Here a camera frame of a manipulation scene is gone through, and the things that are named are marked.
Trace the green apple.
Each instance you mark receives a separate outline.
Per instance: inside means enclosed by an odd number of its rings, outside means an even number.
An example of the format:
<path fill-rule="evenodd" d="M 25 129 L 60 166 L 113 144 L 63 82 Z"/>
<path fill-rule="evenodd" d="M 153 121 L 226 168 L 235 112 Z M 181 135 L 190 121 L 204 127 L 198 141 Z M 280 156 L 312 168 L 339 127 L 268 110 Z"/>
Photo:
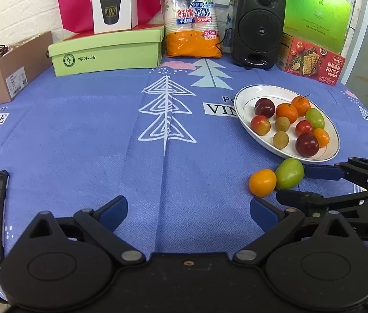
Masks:
<path fill-rule="evenodd" d="M 302 163 L 295 158 L 287 158 L 275 170 L 277 189 L 293 189 L 304 177 Z"/>

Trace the dark red plum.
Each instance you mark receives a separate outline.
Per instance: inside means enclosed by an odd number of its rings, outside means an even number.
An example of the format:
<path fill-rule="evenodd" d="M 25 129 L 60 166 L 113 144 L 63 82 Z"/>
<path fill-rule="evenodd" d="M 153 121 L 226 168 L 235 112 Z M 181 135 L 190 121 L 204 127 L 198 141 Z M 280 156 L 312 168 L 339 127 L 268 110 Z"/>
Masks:
<path fill-rule="evenodd" d="M 317 138 L 310 132 L 301 134 L 296 140 L 296 150 L 303 157 L 312 157 L 319 149 Z"/>
<path fill-rule="evenodd" d="M 261 98 L 255 104 L 255 114 L 271 118 L 275 114 L 275 105 L 268 98 Z"/>

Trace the small red fruit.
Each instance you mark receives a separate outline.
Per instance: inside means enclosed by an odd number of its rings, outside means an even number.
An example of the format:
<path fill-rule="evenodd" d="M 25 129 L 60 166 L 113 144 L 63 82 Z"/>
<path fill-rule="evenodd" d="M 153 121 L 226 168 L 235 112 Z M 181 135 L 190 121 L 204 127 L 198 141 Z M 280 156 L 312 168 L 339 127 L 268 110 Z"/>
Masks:
<path fill-rule="evenodd" d="M 302 134 L 313 133 L 313 126 L 308 120 L 301 120 L 295 127 L 295 133 L 298 137 Z"/>

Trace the green oval fruit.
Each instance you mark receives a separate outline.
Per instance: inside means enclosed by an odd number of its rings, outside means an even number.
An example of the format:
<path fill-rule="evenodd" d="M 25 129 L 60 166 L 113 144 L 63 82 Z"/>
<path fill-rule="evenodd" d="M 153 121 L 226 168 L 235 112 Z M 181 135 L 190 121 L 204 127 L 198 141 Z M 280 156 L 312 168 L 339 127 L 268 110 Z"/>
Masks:
<path fill-rule="evenodd" d="M 325 119 L 318 109 L 310 108 L 305 114 L 305 119 L 310 122 L 313 129 L 325 128 Z"/>

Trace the brown longan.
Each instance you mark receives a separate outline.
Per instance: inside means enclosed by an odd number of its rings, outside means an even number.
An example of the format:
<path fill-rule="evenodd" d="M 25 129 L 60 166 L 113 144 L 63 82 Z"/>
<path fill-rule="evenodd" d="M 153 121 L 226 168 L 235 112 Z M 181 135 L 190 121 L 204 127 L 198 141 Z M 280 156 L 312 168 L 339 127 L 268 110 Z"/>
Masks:
<path fill-rule="evenodd" d="M 287 147 L 289 143 L 289 136 L 284 131 L 278 131 L 272 139 L 272 144 L 275 148 L 278 148 L 279 150 L 284 149 Z"/>
<path fill-rule="evenodd" d="M 291 122 L 287 117 L 278 117 L 275 122 L 277 131 L 287 132 L 291 126 Z"/>

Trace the orange tangerine with stem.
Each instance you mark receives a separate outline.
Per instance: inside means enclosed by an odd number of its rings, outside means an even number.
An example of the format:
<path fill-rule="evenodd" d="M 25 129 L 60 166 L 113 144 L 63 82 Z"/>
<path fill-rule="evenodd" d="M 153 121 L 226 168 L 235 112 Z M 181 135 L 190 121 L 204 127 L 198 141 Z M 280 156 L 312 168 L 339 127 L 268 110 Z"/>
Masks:
<path fill-rule="evenodd" d="M 306 96 L 297 96 L 291 101 L 291 105 L 297 109 L 298 117 L 305 117 L 305 114 L 310 110 L 310 102 Z"/>

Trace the red yellow small apple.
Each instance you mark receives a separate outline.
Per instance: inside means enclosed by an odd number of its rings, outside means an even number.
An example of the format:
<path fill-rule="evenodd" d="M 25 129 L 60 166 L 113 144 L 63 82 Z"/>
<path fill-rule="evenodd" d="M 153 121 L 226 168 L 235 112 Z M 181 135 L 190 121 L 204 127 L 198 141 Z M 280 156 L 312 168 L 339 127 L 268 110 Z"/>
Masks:
<path fill-rule="evenodd" d="M 259 136 L 266 135 L 271 130 L 271 124 L 264 115 L 256 115 L 250 121 L 250 128 Z"/>

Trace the small orange kumquat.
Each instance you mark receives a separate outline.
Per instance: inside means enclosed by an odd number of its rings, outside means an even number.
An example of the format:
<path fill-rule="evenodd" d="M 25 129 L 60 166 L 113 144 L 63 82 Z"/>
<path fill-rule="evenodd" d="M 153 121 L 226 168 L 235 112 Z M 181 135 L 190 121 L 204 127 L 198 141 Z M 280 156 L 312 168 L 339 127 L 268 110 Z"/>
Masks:
<path fill-rule="evenodd" d="M 313 135 L 316 137 L 320 148 L 326 147 L 330 142 L 330 135 L 322 128 L 314 129 Z"/>

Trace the white round plate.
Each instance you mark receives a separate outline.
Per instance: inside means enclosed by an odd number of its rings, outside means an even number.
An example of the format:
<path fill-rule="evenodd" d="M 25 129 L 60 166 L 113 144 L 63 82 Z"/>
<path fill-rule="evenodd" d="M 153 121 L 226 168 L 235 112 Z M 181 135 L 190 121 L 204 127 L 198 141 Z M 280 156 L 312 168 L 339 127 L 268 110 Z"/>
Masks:
<path fill-rule="evenodd" d="M 236 94 L 234 107 L 244 129 L 282 158 L 328 162 L 340 151 L 333 121 L 307 96 L 277 86 L 247 86 Z"/>

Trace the red cracker box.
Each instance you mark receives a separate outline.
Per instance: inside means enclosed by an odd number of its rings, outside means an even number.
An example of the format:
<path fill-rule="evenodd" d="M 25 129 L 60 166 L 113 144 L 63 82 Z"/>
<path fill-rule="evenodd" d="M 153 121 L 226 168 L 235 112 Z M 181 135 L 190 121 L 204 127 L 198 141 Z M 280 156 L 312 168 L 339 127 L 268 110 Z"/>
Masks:
<path fill-rule="evenodd" d="M 284 33 L 276 65 L 287 73 L 334 86 L 345 63 L 341 55 Z"/>

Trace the green gift box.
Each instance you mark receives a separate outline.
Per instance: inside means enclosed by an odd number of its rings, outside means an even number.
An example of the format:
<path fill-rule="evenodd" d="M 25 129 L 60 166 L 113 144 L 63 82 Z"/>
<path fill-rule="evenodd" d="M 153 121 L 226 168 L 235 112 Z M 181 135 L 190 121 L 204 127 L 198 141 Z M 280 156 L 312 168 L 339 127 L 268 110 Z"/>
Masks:
<path fill-rule="evenodd" d="M 283 31 L 339 54 L 351 13 L 347 0 L 286 0 Z"/>

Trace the black speaker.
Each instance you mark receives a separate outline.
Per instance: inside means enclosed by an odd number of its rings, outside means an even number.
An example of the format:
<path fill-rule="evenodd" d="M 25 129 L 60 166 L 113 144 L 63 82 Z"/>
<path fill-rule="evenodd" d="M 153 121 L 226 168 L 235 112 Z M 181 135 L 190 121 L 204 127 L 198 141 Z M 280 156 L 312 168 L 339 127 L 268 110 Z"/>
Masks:
<path fill-rule="evenodd" d="M 235 0 L 231 56 L 245 69 L 271 69 L 283 34 L 286 0 Z"/>

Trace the orange paper cup package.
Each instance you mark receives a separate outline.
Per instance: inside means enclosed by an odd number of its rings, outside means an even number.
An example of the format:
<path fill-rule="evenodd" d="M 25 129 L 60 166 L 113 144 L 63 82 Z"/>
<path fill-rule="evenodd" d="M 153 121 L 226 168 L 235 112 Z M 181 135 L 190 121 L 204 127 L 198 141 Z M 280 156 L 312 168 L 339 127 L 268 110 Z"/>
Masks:
<path fill-rule="evenodd" d="M 160 0 L 169 57 L 222 56 L 214 0 Z"/>

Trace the brown cardboard box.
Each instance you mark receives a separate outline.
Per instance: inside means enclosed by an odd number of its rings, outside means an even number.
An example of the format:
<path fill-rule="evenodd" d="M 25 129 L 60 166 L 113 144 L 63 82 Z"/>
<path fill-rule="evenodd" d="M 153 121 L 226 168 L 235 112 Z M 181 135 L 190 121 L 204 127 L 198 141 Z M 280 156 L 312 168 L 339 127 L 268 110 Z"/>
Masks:
<path fill-rule="evenodd" d="M 51 66 L 48 47 L 50 31 L 9 46 L 0 58 L 0 105 L 12 101 L 29 83 Z"/>

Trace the white cup box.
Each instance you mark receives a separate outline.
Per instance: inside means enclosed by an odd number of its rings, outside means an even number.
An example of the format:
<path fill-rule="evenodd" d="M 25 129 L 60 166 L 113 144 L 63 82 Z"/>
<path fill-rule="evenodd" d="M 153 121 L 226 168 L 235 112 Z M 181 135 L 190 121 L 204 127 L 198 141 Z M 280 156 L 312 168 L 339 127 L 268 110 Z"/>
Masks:
<path fill-rule="evenodd" d="M 138 24 L 137 0 L 92 0 L 94 33 L 129 31 Z"/>

